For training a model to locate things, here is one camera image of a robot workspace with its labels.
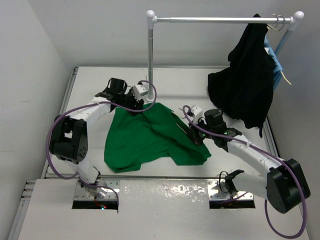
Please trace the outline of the green t-shirt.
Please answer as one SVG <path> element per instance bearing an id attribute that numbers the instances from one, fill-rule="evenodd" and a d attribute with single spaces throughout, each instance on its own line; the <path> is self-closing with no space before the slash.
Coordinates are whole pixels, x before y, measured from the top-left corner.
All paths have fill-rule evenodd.
<path id="1" fill-rule="evenodd" d="M 170 108 L 158 102 L 144 108 L 137 115 L 115 109 L 104 147 L 104 162 L 113 172 L 138 171 L 165 157 L 178 166 L 199 166 L 211 157 L 204 144 L 196 145 L 177 126 Z"/>

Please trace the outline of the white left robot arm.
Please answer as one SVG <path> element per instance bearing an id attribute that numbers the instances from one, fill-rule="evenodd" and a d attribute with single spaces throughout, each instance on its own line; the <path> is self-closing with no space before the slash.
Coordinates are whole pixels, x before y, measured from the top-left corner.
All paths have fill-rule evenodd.
<path id="1" fill-rule="evenodd" d="M 98 92 L 91 102 L 55 118 L 46 139 L 46 155 L 54 155 L 81 180 L 94 185 L 100 172 L 86 157 L 89 149 L 88 128 L 118 106 L 129 109 L 133 115 L 139 113 L 148 93 L 146 81 L 128 87 L 125 80 L 110 78 L 106 88 Z"/>

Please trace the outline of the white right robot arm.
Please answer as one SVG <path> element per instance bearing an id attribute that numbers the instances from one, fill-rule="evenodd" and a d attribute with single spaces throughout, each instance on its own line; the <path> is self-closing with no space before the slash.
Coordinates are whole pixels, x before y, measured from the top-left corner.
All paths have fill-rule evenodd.
<path id="1" fill-rule="evenodd" d="M 227 127 L 218 109 L 203 112 L 198 106 L 182 109 L 189 122 L 188 137 L 196 145 L 204 139 L 234 155 L 254 168 L 258 175 L 236 169 L 219 180 L 219 192 L 233 197 L 238 191 L 255 194 L 269 201 L 274 209 L 285 214 L 311 195 L 310 188 L 298 161 L 275 159 L 252 144 L 239 130 Z"/>

